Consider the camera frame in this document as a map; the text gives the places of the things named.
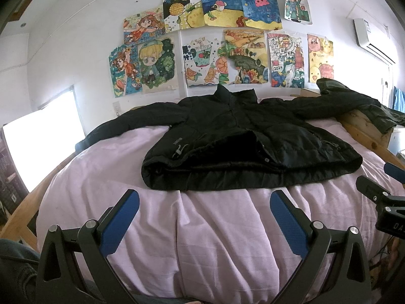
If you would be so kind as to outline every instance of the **blue gripper pad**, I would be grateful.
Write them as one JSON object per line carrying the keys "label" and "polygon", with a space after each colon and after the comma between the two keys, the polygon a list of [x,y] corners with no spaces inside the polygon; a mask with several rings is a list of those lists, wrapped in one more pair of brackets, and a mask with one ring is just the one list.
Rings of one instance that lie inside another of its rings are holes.
{"label": "blue gripper pad", "polygon": [[291,248],[291,251],[295,255],[301,256],[302,259],[308,253],[308,239],[307,233],[301,227],[298,220],[295,218],[294,214],[283,201],[281,196],[284,197],[284,200],[288,200],[286,195],[281,190],[274,191],[270,196],[270,209],[276,219],[278,225],[280,226],[281,231],[286,238],[288,245]]}
{"label": "blue gripper pad", "polygon": [[103,231],[99,250],[104,257],[115,253],[138,210],[139,194],[135,190],[128,190],[105,217],[104,220],[110,219],[108,224],[102,225],[101,222]]}
{"label": "blue gripper pad", "polygon": [[391,176],[393,179],[396,179],[400,183],[405,184],[405,170],[402,170],[400,167],[387,162],[384,165],[384,172],[388,176]]}

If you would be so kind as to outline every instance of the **jeans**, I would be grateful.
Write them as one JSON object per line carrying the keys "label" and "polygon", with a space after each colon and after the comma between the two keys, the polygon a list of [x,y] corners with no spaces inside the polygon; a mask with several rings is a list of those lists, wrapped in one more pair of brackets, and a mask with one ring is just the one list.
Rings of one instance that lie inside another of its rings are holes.
{"label": "jeans", "polygon": [[[31,262],[18,261],[12,259],[13,257]],[[38,253],[21,243],[0,239],[1,304],[35,304],[39,258]],[[86,284],[94,297],[102,298],[93,282],[86,281]],[[158,298],[145,295],[133,295],[133,297],[139,304],[184,304],[197,301],[193,298]]]}
{"label": "jeans", "polygon": [[35,304],[38,264],[11,260],[4,256],[39,262],[39,254],[21,243],[0,239],[0,303]]}

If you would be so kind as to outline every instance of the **wall outlet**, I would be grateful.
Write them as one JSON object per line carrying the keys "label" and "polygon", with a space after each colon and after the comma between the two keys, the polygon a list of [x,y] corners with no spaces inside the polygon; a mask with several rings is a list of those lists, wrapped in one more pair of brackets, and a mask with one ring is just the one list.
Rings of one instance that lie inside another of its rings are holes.
{"label": "wall outlet", "polygon": [[122,114],[121,105],[119,104],[119,102],[114,102],[113,108],[117,116],[120,116]]}

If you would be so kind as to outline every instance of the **children's drawing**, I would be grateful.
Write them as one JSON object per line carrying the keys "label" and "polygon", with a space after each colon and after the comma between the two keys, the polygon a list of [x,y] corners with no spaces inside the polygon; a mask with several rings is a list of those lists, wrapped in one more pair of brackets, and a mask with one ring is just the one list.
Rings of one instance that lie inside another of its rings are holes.
{"label": "children's drawing", "polygon": [[277,0],[242,0],[246,26],[275,30],[283,28]]}
{"label": "children's drawing", "polygon": [[124,44],[115,48],[111,52],[109,60],[116,97],[142,91],[136,46],[128,47]]}
{"label": "children's drawing", "polygon": [[205,23],[209,26],[243,27],[241,0],[202,0]]}
{"label": "children's drawing", "polygon": [[201,0],[163,0],[166,33],[205,26]]}
{"label": "children's drawing", "polygon": [[226,55],[238,70],[235,83],[269,80],[265,34],[260,30],[225,30]]}
{"label": "children's drawing", "polygon": [[271,58],[271,86],[303,88],[304,57],[300,37],[267,34]]}
{"label": "children's drawing", "polygon": [[165,34],[162,7],[150,9],[124,19],[124,44],[147,42]]}
{"label": "children's drawing", "polygon": [[308,0],[285,0],[284,17],[289,21],[312,24]]}
{"label": "children's drawing", "polygon": [[183,46],[184,69],[187,85],[227,84],[228,63],[225,42],[215,35],[192,40]]}
{"label": "children's drawing", "polygon": [[333,42],[308,34],[309,82],[320,78],[333,79]]}
{"label": "children's drawing", "polygon": [[178,88],[175,76],[175,54],[169,38],[152,40],[138,45],[143,93]]}

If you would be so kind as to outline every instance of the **window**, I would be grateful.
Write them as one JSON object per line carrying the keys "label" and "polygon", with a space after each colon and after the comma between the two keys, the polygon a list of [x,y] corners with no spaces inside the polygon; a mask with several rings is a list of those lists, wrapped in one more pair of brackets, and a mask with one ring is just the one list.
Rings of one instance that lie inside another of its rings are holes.
{"label": "window", "polygon": [[15,167],[30,192],[85,137],[72,87],[3,130]]}

